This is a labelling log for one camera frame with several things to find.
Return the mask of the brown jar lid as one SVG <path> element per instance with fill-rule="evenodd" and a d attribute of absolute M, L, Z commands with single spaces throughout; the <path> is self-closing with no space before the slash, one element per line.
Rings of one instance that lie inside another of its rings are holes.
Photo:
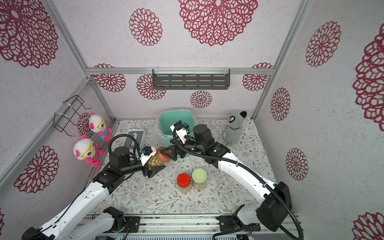
<path fill-rule="evenodd" d="M 167 154 L 169 154 L 169 151 L 166 151 L 165 153 L 162 153 L 162 150 L 165 149 L 165 147 L 159 147 L 158 150 L 157 150 L 157 157 L 158 159 L 163 163 L 163 164 L 167 164 L 169 163 L 172 159 L 167 156 Z"/>

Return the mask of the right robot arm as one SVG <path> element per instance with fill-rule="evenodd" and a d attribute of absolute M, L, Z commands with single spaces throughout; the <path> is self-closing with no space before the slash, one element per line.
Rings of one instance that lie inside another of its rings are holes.
<path fill-rule="evenodd" d="M 170 127 L 172 145 L 162 151 L 172 160 L 184 158 L 190 154 L 202 158 L 209 165 L 229 174 L 257 200 L 254 207 L 239 208 L 235 219 L 243 225 L 260 224 L 275 232 L 282 227 L 286 217 L 292 212 L 292 199 L 289 187 L 283 183 L 270 181 L 254 172 L 241 162 L 225 145 L 215 141 L 207 125 L 200 124 L 193 128 L 193 136 L 184 122 L 177 122 Z"/>

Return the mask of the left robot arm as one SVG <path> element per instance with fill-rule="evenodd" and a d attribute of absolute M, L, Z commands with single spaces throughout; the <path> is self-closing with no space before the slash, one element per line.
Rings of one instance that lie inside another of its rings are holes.
<path fill-rule="evenodd" d="M 23 240 L 92 240 L 102 233 L 112 231 L 121 233 L 129 230 L 123 212 L 108 207 L 92 221 L 78 226 L 83 218 L 97 204 L 106 199 L 124 180 L 127 174 L 142 172 L 148 178 L 154 177 L 163 166 L 150 169 L 148 161 L 155 156 L 155 147 L 144 147 L 140 159 L 134 164 L 118 164 L 100 172 L 89 186 L 81 192 L 65 209 L 50 221 L 36 229 L 30 227 L 23 235 Z"/>

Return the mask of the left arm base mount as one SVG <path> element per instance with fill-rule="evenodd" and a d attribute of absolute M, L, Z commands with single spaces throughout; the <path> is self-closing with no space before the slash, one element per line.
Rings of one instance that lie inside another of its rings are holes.
<path fill-rule="evenodd" d="M 140 217 L 125 216 L 124 213 L 114 207 L 108 207 L 103 213 L 112 217 L 113 224 L 107 233 L 137 233 L 140 226 Z"/>

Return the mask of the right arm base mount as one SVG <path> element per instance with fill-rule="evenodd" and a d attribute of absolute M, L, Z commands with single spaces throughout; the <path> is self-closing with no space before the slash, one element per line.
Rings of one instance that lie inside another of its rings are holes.
<path fill-rule="evenodd" d="M 232 215 L 221 215 L 216 217 L 216 220 L 219 221 L 221 232 L 231 232 L 231 231 L 240 232 L 241 228 L 244 228 L 247 226 L 243 224 L 240 221 L 240 219 L 237 217 L 237 214 L 244 206 L 245 205 L 240 205 Z"/>

